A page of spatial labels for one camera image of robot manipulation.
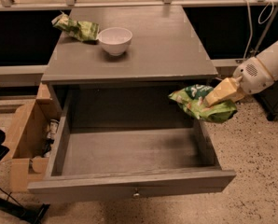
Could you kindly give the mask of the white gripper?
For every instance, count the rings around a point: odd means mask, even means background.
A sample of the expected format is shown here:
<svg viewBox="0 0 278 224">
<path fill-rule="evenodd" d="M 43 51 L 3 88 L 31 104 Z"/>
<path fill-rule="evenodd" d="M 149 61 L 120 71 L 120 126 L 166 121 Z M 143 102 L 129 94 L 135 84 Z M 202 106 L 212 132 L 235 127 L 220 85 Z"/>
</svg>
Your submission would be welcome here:
<svg viewBox="0 0 278 224">
<path fill-rule="evenodd" d="M 252 57 L 241 63 L 234 71 L 233 77 L 223 79 L 203 99 L 209 107 L 227 100 L 237 102 L 246 94 L 260 93 L 274 83 L 274 79 L 263 63 Z"/>
</svg>

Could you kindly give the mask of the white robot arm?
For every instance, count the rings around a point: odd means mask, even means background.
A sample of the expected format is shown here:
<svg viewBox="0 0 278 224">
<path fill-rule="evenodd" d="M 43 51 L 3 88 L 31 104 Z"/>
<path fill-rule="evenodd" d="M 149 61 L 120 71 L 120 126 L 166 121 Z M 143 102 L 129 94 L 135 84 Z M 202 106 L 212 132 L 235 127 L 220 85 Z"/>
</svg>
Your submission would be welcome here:
<svg viewBox="0 0 278 224">
<path fill-rule="evenodd" d="M 278 40 L 258 55 L 241 63 L 232 77 L 223 79 L 203 98 L 207 107 L 231 100 L 237 102 L 245 95 L 266 90 L 278 80 Z"/>
</svg>

